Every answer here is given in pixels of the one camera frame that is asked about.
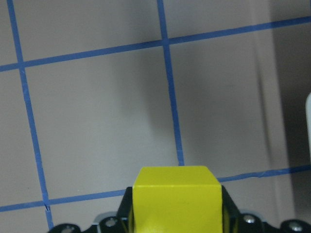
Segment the screw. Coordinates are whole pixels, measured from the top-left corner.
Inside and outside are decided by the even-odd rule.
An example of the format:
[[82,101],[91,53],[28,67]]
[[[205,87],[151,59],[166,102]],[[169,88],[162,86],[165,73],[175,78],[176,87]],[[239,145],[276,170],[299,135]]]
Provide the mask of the screw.
[[294,232],[301,232],[302,226],[298,222],[290,222],[288,225]]
[[105,222],[105,225],[107,227],[113,227],[116,224],[116,222],[117,222],[117,220],[115,218],[111,217],[109,220],[107,220]]
[[66,228],[64,228],[61,233],[73,233],[74,231],[74,227],[72,226],[66,226]]
[[255,222],[255,218],[252,215],[244,215],[243,219],[247,223],[254,223]]

